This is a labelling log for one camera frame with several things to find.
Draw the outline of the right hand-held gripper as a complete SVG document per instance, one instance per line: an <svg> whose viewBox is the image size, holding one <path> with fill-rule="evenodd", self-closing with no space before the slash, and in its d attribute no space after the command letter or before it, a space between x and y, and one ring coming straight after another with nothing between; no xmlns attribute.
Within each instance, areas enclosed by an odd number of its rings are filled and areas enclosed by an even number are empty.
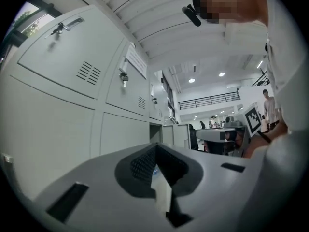
<svg viewBox="0 0 309 232"><path fill-rule="evenodd" d="M204 151L210 154L224 154L225 143L234 144L233 156L243 157L251 138L262 127L259 113L255 106L232 116L225 128L196 130L196 138L204 140Z"/></svg>

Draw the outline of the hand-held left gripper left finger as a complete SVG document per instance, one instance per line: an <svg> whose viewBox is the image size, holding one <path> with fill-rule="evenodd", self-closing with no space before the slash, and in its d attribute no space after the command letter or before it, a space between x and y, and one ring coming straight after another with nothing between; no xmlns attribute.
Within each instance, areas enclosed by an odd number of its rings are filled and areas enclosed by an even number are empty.
<svg viewBox="0 0 309 232"><path fill-rule="evenodd" d="M157 144L92 158L47 186L35 203L74 232L171 232L151 188Z"/></svg>

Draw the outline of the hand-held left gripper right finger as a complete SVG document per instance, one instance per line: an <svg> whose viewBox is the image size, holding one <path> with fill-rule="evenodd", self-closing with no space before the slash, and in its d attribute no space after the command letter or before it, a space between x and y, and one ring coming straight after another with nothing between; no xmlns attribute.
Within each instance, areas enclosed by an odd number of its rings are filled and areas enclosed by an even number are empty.
<svg viewBox="0 0 309 232"><path fill-rule="evenodd" d="M158 144L156 159L172 182L173 221L159 222L159 232L256 232L262 228L258 191L262 150L243 159Z"/></svg>

